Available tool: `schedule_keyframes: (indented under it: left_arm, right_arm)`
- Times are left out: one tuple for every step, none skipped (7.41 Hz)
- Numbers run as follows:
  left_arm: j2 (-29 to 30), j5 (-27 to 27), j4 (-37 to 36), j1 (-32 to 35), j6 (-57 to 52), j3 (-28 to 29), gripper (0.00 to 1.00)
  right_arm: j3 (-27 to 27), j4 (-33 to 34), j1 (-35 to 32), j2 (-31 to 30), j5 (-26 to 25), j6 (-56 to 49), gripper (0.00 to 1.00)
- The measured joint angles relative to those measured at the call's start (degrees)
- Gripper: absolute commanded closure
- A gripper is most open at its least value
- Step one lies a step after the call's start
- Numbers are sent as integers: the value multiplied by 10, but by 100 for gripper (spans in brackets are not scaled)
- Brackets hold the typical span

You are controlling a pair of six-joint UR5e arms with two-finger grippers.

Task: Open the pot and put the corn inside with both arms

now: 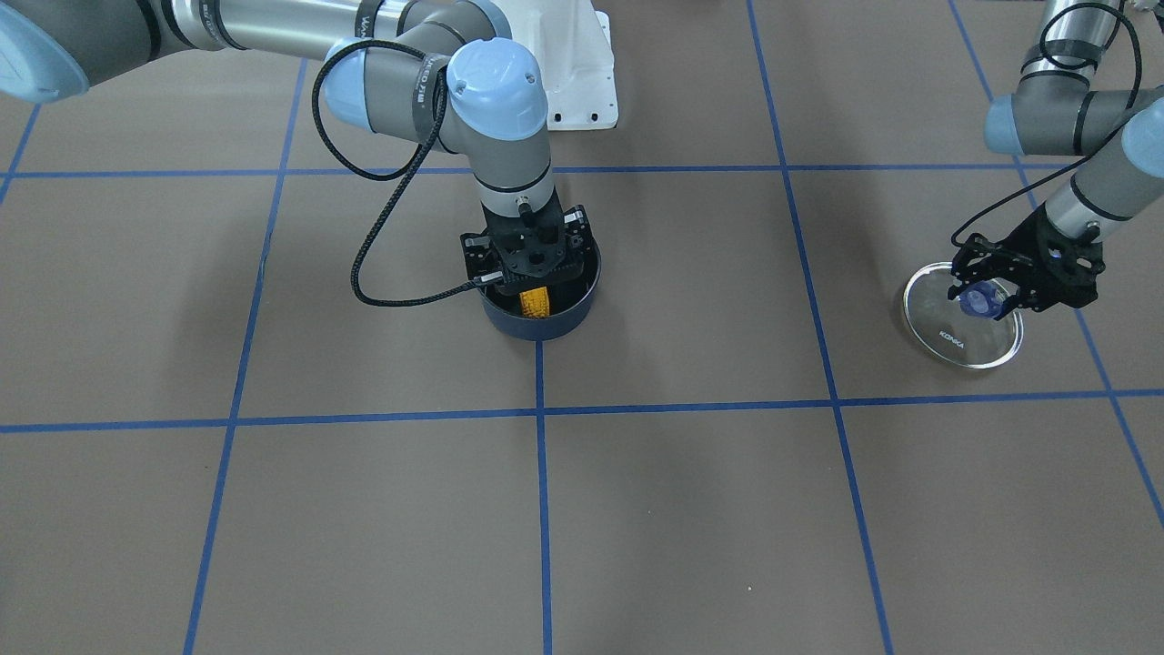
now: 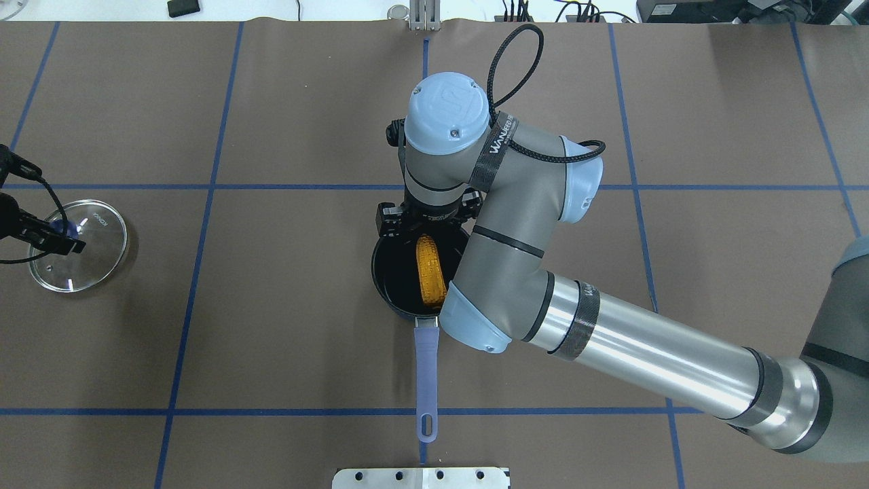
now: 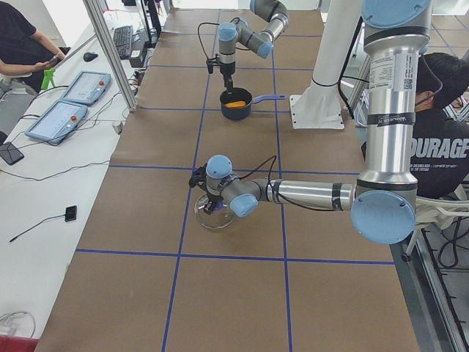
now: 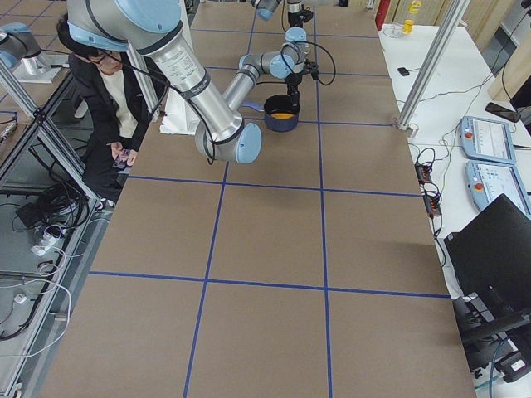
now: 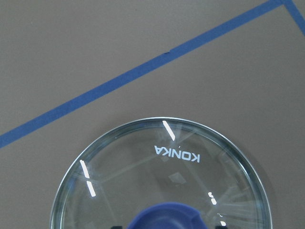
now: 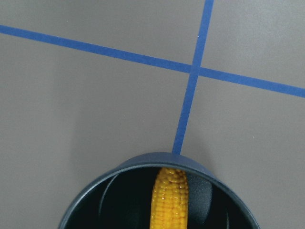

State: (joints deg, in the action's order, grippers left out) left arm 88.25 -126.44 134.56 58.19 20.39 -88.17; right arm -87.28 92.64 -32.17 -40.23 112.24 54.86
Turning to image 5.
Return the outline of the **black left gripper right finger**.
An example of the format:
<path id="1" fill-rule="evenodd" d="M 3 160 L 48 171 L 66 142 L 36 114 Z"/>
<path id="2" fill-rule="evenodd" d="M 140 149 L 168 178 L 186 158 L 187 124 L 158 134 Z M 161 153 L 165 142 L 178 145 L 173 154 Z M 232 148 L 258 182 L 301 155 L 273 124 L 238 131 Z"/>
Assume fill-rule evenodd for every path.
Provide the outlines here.
<path id="1" fill-rule="evenodd" d="M 226 226 L 217 225 L 217 226 L 215 226 L 215 229 L 226 229 Z"/>

